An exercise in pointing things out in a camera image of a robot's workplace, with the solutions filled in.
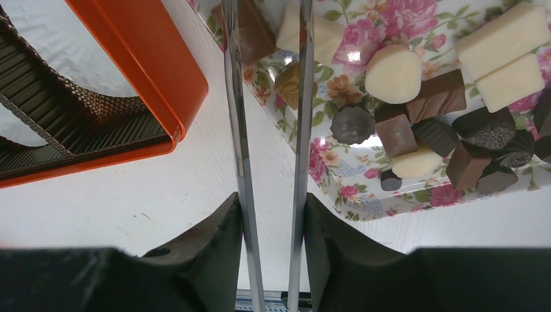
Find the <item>caramel square chocolate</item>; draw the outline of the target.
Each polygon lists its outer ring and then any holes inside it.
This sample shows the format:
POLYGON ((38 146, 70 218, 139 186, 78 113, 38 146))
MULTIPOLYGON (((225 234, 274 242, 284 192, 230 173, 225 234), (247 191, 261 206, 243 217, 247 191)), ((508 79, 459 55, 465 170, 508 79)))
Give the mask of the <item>caramel square chocolate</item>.
POLYGON ((283 102, 296 111, 299 105, 300 94, 300 64, 297 62, 287 66, 275 79, 274 88, 276 94, 283 102))

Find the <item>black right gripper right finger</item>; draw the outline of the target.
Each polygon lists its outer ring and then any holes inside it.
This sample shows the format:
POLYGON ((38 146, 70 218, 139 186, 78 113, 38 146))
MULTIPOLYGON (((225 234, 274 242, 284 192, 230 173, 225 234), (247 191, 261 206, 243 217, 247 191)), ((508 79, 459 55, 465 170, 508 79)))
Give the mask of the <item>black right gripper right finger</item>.
POLYGON ((546 248, 419 248, 404 254, 307 195, 305 251, 315 311, 549 311, 546 248))

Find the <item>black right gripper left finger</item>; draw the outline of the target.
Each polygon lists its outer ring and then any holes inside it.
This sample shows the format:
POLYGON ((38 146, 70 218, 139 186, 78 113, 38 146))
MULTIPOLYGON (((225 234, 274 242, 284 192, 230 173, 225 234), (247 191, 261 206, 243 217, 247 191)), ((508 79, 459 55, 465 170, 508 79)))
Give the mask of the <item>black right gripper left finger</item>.
POLYGON ((2 311, 233 311, 237 194, 141 257, 116 248, 1 250, 2 311))

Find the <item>metal tongs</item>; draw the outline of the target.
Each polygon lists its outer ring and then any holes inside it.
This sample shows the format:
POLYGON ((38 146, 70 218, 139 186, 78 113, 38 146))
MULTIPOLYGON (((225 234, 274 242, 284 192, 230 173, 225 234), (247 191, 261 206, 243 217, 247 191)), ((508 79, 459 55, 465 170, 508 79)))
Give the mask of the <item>metal tongs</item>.
MULTIPOLYGON (((224 70, 231 134, 236 162, 238 198, 243 216, 248 275, 254 311, 264 311, 264 289, 255 218, 253 181, 246 127, 242 63, 238 30, 238 1, 223 1, 224 70)), ((296 164, 294 174, 292 240, 288 282, 288 310, 298 311, 300 302, 301 248, 309 176, 310 139, 313 118, 314 18, 312 1, 300 1, 300 83, 296 164)))

